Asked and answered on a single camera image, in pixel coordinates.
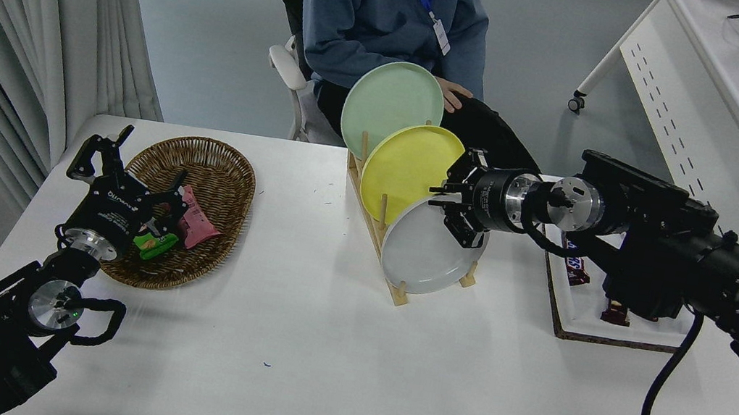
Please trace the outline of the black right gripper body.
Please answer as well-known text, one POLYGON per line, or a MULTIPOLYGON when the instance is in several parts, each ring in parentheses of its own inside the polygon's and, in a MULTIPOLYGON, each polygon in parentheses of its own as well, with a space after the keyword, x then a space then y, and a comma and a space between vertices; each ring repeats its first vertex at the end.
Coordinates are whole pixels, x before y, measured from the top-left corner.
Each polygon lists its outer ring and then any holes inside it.
POLYGON ((472 174, 473 189, 468 220, 475 231, 509 231, 506 201, 514 169, 479 168, 472 174))

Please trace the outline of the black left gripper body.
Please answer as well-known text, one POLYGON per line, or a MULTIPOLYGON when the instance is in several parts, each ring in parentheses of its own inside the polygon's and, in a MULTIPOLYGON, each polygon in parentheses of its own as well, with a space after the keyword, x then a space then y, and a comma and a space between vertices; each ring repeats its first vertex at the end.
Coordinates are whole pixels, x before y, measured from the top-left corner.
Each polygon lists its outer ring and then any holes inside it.
POLYGON ((140 201, 150 194, 132 175, 119 180, 112 175, 96 177, 88 193, 64 226, 64 233, 82 229, 96 233, 111 244, 129 246, 146 221, 148 204, 140 201))

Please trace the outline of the person's hand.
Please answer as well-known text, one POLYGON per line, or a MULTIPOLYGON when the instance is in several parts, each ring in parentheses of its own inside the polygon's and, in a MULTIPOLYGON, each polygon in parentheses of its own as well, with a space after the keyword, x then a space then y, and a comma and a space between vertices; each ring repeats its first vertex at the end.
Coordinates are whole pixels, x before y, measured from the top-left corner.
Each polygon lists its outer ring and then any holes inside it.
POLYGON ((473 98, 474 94, 452 80, 446 80, 442 77, 435 76, 438 81, 439 88, 443 96, 443 105, 445 112, 454 113, 464 107, 462 98, 473 98))

